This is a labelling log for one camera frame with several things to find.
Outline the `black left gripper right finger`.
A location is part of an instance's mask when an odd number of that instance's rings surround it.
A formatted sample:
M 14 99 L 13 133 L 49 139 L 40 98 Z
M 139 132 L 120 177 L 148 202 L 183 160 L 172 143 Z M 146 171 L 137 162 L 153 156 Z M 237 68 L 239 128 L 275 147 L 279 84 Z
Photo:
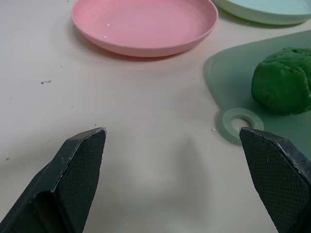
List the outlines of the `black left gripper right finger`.
M 242 127 L 239 132 L 253 185 L 280 233 L 311 231 L 311 162 L 278 135 Z

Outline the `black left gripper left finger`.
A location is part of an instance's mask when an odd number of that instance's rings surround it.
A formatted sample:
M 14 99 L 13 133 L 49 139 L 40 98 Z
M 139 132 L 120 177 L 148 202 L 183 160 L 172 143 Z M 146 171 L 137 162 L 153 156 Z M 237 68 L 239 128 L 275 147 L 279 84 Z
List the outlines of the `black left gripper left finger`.
M 67 139 L 0 223 L 2 233 L 81 233 L 97 190 L 106 129 Z

